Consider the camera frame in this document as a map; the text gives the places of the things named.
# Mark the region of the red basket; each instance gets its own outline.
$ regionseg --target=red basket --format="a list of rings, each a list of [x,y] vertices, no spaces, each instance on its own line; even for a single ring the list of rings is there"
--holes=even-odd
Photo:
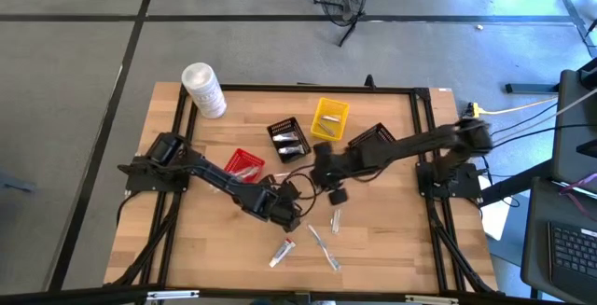
[[[238,148],[236,151],[234,151],[234,154],[228,161],[228,164],[226,164],[224,171],[228,173],[235,173],[251,166],[257,166],[259,168],[257,173],[243,179],[245,183],[253,183],[253,181],[261,174],[261,170],[263,170],[264,165],[265,160],[253,156],[241,148]]]

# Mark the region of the black plastic basket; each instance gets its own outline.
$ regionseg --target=black plastic basket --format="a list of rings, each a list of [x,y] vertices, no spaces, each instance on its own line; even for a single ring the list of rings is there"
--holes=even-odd
[[[350,142],[348,142],[348,148],[360,146],[366,143],[392,143],[396,139],[392,134],[383,126],[383,124],[378,123],[373,127],[369,128],[366,132],[361,133],[360,135],[353,138]]]
[[[274,142],[273,141],[273,136],[280,134],[280,133],[287,133],[287,132],[295,132],[298,136],[298,141],[287,141],[287,142]],[[305,150],[304,154],[280,154],[280,153],[278,153],[278,157],[280,157],[280,160],[282,161],[282,163],[288,163],[290,161],[299,159],[301,157],[305,157],[309,153],[311,153],[311,147],[309,146],[309,143],[307,143],[307,139],[305,138],[305,135],[302,133],[302,130],[300,129],[299,123],[297,122],[296,118],[287,118],[281,122],[270,125],[268,127],[268,133],[270,134],[270,138],[271,138],[271,142],[273,143],[273,146],[276,148],[276,152],[278,151],[278,149],[280,147],[299,146],[299,145],[302,145],[302,147]]]

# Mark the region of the wooden table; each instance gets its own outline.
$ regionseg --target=wooden table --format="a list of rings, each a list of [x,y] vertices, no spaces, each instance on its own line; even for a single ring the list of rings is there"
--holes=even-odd
[[[159,132],[172,127],[180,85],[157,83],[139,145],[145,153]],[[436,124],[453,123],[455,104],[450,90],[431,89]],[[228,111],[218,119],[197,117],[194,149],[224,167],[240,147],[266,161],[263,174],[287,173],[312,162],[313,155],[282,164],[266,127],[295,117],[311,146],[310,127],[320,97],[350,104],[342,141],[382,122],[392,135],[414,134],[409,96],[396,94],[225,91]],[[190,105],[187,105],[183,122]],[[330,232],[334,207],[321,196],[302,224],[290,234],[242,212],[230,197],[192,178],[183,195],[176,227],[168,286],[257,290],[436,293],[437,277],[424,201],[418,194],[416,157],[395,161],[378,179],[361,184],[346,180],[349,200],[341,205],[340,234]],[[293,179],[305,195],[310,187]],[[155,192],[141,193],[124,207],[105,281],[117,279],[146,244],[156,203]],[[479,212],[470,202],[452,199],[458,243],[474,270],[496,289],[493,267]],[[306,229],[313,225],[342,265],[334,272]],[[278,266],[272,255],[288,236],[297,247]],[[156,281],[161,249],[156,252],[150,281]],[[443,250],[449,286],[454,288],[450,255]]]

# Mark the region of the yellow basket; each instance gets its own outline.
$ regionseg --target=yellow basket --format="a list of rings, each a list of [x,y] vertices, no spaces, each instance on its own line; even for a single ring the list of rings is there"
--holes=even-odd
[[[346,125],[346,118],[348,117],[348,108],[348,104],[339,101],[329,100],[326,98],[319,99],[319,104],[317,105],[317,110],[315,111],[315,118],[313,118],[313,124],[311,125],[311,134],[315,137],[328,141],[339,141],[342,139],[344,126]],[[340,122],[321,119],[321,116],[324,115],[340,117]],[[333,131],[334,136],[329,135],[324,128],[318,124],[320,120],[324,125],[326,125],[326,127]]]

